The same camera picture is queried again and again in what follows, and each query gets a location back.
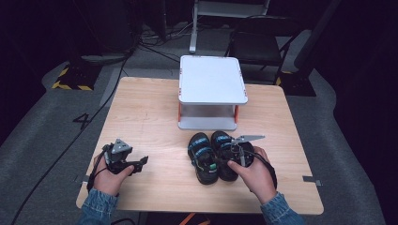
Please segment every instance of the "gray carpet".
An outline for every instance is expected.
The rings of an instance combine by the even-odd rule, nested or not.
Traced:
[[[208,29],[199,33],[197,53],[223,55],[229,30]],[[295,70],[293,61],[311,32],[292,45],[283,70]],[[178,60],[188,54],[190,37],[154,47]],[[29,111],[0,147],[0,223],[10,224],[29,191],[75,139],[81,124],[73,119],[88,113],[91,118],[112,93],[121,63],[102,69],[94,91],[52,89],[64,64],[44,75],[46,94]],[[178,78],[179,63],[160,54],[137,50],[123,76]],[[325,212],[304,216],[307,224],[384,224],[375,190],[355,159],[332,112],[335,95],[314,71],[310,76],[317,97],[286,97],[298,128]],[[43,179],[20,213],[17,224],[73,224],[80,215],[76,197],[109,107],[104,107],[66,154]],[[113,220],[133,218],[138,212],[116,211]]]

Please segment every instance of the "hand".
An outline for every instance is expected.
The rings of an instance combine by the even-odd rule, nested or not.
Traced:
[[[94,165],[96,164],[98,157],[99,156],[96,156],[94,158]],[[131,165],[125,168],[119,174],[113,174],[107,169],[101,172],[101,170],[104,168],[106,168],[105,157],[102,157],[96,170],[96,173],[99,173],[94,180],[94,188],[102,193],[116,196],[119,193],[120,186],[122,185],[123,181],[134,170],[134,166]]]
[[[260,154],[267,162],[269,162],[266,151],[255,146],[254,152]],[[273,185],[271,175],[267,167],[258,158],[250,167],[242,167],[235,161],[229,160],[228,166],[242,177],[243,182],[251,192],[255,194],[261,204],[269,202],[276,195],[276,189]]]

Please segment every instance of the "person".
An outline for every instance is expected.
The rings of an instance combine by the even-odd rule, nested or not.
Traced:
[[[263,148],[254,146],[254,152],[269,162]],[[263,162],[255,157],[252,165],[247,168],[232,160],[228,161],[228,166],[242,178],[249,191],[257,197],[267,224],[304,224],[303,218],[290,208],[284,195],[275,189],[271,175]],[[100,173],[96,176],[94,186],[84,201],[78,224],[111,224],[110,219],[117,206],[120,186],[133,171],[133,166],[119,174],[103,170],[104,168],[106,164],[102,157],[97,168],[97,172]]]

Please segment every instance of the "pair of shoes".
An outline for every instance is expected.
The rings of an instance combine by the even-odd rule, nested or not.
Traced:
[[[244,151],[254,152],[249,142],[232,145],[232,137],[223,131],[216,131],[211,135],[211,141],[203,132],[193,135],[188,144],[188,155],[195,167],[196,177],[204,185],[217,181],[218,177],[224,181],[237,180],[237,173],[228,165],[229,160],[240,164],[239,147]],[[246,166],[253,162],[253,155],[245,155]]]

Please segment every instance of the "sleeve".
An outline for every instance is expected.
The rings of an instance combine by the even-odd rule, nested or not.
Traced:
[[[77,224],[111,224],[117,201],[117,197],[92,188],[83,203],[83,212]]]
[[[261,211],[266,223],[269,225],[304,224],[303,218],[290,208],[284,195],[280,192],[269,202],[261,205]]]

